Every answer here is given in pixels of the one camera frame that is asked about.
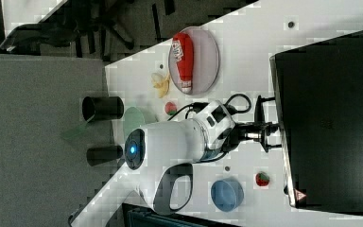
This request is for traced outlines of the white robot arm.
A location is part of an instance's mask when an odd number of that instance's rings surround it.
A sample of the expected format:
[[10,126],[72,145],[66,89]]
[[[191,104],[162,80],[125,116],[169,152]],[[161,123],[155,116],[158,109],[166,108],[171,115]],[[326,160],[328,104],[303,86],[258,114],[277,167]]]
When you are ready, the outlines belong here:
[[146,124],[133,130],[125,144],[125,160],[138,176],[136,190],[147,205],[160,215],[178,210],[171,206],[172,190],[180,177],[193,178],[193,165],[213,162],[245,140],[269,150],[267,137],[279,126],[263,116],[249,123],[236,123],[230,105],[216,100],[191,118]]

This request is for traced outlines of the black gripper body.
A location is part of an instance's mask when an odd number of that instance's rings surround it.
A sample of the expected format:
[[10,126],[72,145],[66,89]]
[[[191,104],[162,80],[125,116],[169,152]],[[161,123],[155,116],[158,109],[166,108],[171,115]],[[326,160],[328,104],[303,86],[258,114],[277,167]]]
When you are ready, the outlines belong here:
[[239,123],[234,129],[237,132],[238,141],[253,140],[259,143],[262,148],[278,148],[279,145],[271,145],[268,143],[268,137],[279,130],[279,125],[271,122],[268,123]]

